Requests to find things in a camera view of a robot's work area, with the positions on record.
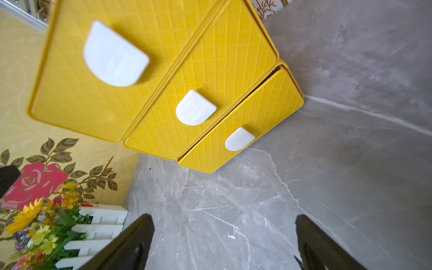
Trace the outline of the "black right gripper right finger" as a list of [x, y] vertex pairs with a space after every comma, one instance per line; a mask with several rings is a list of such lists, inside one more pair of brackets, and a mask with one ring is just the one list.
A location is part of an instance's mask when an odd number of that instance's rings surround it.
[[295, 225], [302, 270], [366, 269], [306, 215], [298, 215]]

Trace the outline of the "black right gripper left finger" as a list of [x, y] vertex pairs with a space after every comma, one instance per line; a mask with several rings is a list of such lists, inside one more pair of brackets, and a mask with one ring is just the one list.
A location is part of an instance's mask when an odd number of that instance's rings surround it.
[[96, 254], [82, 270], [143, 270], [146, 267], [155, 226], [152, 216], [143, 214]]

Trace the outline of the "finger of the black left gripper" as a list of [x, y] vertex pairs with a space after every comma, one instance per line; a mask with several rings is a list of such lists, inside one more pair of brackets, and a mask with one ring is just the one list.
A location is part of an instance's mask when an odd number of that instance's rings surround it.
[[3, 198], [12, 185], [20, 177], [21, 173], [15, 165], [0, 168], [0, 196]]

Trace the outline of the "yellow top drawer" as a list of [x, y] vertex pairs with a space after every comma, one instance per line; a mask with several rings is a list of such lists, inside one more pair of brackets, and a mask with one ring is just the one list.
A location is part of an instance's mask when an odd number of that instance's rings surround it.
[[[119, 142], [159, 88], [216, 1], [57, 1], [36, 80], [30, 115], [39, 121]], [[139, 81], [115, 87], [84, 61], [95, 21], [143, 51]]]

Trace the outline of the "yellow drawer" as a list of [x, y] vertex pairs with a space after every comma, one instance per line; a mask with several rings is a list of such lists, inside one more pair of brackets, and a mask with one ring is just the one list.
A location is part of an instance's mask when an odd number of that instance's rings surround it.
[[[36, 80], [30, 115], [39, 121], [119, 142], [159, 88], [216, 1], [57, 1]], [[139, 81], [115, 87], [84, 61], [95, 21], [143, 51]]]
[[303, 105], [304, 96], [288, 66], [280, 64], [178, 163], [212, 174]]
[[[268, 75], [278, 58], [251, 5], [223, 1], [125, 146], [168, 160], [180, 158]], [[196, 126], [185, 125], [176, 116], [178, 104], [192, 90], [216, 107]]]

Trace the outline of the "yellow bottom drawer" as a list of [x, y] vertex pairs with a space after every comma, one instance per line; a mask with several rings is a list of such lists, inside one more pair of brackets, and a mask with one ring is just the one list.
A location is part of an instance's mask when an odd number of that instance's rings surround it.
[[303, 105], [304, 96], [288, 66], [280, 64], [178, 163], [212, 174]]

